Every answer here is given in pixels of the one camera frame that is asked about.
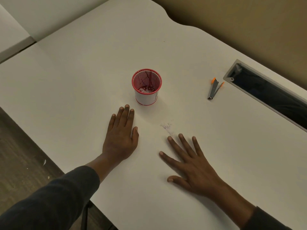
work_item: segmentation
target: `brown floor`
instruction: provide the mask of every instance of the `brown floor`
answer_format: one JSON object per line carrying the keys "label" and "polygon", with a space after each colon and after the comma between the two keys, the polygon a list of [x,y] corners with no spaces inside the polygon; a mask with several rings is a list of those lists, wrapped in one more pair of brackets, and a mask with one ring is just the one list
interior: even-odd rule
{"label": "brown floor", "polygon": [[[63,172],[0,108],[0,214]],[[71,229],[80,229],[79,218]],[[108,230],[112,223],[93,206],[88,230]]]}

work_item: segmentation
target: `red rim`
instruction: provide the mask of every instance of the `red rim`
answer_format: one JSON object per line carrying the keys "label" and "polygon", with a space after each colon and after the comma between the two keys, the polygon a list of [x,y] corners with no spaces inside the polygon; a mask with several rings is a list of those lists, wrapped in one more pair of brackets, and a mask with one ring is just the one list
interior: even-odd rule
{"label": "red rim", "polygon": [[136,98],[135,98],[135,100],[138,102],[138,104],[140,104],[142,106],[150,106],[150,105],[154,104],[158,100],[158,98],[152,104],[149,104],[149,105],[144,105],[144,104],[139,103],[139,101]]}
{"label": "red rim", "polygon": [[[133,78],[135,77],[135,75],[138,74],[139,72],[142,72],[142,71],[145,71],[145,70],[152,71],[152,72],[156,73],[156,74],[158,75],[159,79],[160,79],[160,85],[159,85],[159,87],[157,88],[156,91],[154,91],[154,92],[152,92],[152,93],[142,93],[142,92],[139,91],[139,90],[134,86],[134,84],[133,84]],[[136,92],[138,92],[138,93],[140,93],[140,94],[143,94],[143,95],[151,95],[151,94],[154,94],[154,93],[158,92],[159,89],[161,88],[161,86],[162,86],[162,78],[161,78],[160,74],[157,73],[157,72],[156,72],[155,70],[153,70],[153,69],[140,69],[140,70],[137,71],[135,74],[133,74],[131,83],[132,83],[132,86],[133,86],[133,88],[134,88],[134,90],[135,90]]]}

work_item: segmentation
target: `red mesh cup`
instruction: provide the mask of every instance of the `red mesh cup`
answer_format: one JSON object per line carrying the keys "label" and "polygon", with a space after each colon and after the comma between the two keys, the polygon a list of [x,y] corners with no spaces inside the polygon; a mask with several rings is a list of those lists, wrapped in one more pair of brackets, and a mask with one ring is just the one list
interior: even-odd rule
{"label": "red mesh cup", "polygon": [[141,69],[132,77],[136,101],[144,106],[156,102],[161,85],[162,79],[159,73],[152,69]]}

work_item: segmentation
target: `wall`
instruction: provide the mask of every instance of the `wall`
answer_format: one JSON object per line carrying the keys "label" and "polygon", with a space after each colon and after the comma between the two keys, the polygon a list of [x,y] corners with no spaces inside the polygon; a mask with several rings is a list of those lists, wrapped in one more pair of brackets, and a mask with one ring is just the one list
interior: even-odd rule
{"label": "wall", "polygon": [[0,5],[0,62],[33,42],[25,29]]}
{"label": "wall", "polygon": [[307,0],[153,0],[307,89]]}
{"label": "wall", "polygon": [[107,0],[0,0],[0,4],[37,41]]}

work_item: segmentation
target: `hand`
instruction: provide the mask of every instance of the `hand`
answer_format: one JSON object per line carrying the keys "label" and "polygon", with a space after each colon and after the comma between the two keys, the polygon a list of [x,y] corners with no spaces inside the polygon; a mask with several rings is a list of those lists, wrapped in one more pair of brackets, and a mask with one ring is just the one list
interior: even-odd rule
{"label": "hand", "polygon": [[160,152],[159,154],[166,163],[183,172],[186,178],[170,176],[167,181],[174,182],[192,193],[213,199],[217,190],[225,183],[208,163],[196,137],[192,137],[196,150],[195,153],[189,143],[185,140],[184,136],[182,134],[179,134],[178,136],[187,152],[182,150],[172,137],[169,136],[167,139],[176,153],[182,158],[183,162],[176,161],[163,152]]}
{"label": "hand", "polygon": [[129,112],[129,105],[119,108],[109,122],[106,139],[102,147],[102,156],[115,166],[127,159],[138,146],[138,128],[133,125],[134,110]]}

